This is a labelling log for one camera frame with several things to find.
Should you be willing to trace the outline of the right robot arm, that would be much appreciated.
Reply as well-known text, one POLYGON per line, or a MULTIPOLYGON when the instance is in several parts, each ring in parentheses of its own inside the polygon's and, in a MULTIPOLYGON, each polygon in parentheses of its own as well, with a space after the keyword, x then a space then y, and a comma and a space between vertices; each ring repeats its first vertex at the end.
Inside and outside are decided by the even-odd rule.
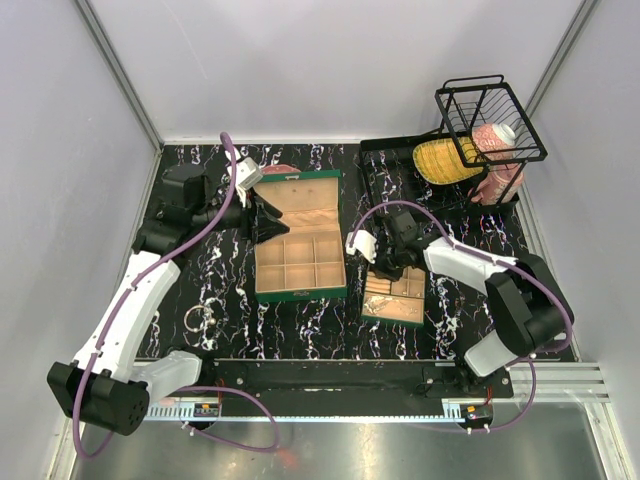
POLYGON ((453 374, 463 395, 480 394, 498 369, 558 347, 558 335, 570 339, 574 313, 541 257, 496 255, 439 232, 427 233, 407 211, 387 216, 384 225, 386 233, 376 247, 377 274, 396 281, 411 267, 486 297, 492 330, 461 354, 465 365, 453 374))

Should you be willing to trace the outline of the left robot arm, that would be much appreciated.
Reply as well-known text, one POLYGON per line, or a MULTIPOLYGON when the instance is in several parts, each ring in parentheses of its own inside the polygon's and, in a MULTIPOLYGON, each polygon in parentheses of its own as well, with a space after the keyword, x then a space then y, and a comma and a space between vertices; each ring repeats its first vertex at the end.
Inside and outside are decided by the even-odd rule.
POLYGON ((47 383, 73 428, 98 426, 127 436, 148 407, 183 388, 196 396, 215 386, 216 372, 186 347, 138 367, 138 347, 188 254, 213 231, 236 230, 257 245, 288 232, 281 212, 254 190, 262 170, 250 159, 214 186, 193 164, 169 168, 159 202, 137 232, 123 280, 98 326, 69 363, 54 363, 47 383))

